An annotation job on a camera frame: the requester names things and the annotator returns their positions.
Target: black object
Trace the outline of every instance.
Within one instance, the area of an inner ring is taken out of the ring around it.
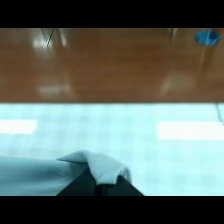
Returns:
[[[118,177],[116,185],[96,186],[90,170],[87,169],[57,196],[143,196],[143,194],[122,176]]]

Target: blue object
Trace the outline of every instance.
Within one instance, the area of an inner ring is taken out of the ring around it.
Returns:
[[[221,36],[216,31],[206,30],[206,31],[197,32],[195,39],[198,44],[213,46],[220,41]]]

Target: light blue surface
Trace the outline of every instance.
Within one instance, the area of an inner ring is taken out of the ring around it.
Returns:
[[[1,155],[102,152],[127,164],[145,195],[224,195],[224,141],[161,140],[157,132],[164,121],[218,122],[214,104],[1,104],[0,119],[38,122],[30,135],[0,134]]]

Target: blue cloth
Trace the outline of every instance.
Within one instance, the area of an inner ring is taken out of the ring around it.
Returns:
[[[72,153],[57,160],[0,157],[0,195],[55,196],[89,167],[97,184],[131,182],[128,168],[102,154]]]

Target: brown wooden surface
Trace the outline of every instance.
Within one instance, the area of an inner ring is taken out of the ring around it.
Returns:
[[[0,29],[0,102],[223,102],[223,40],[197,30]]]

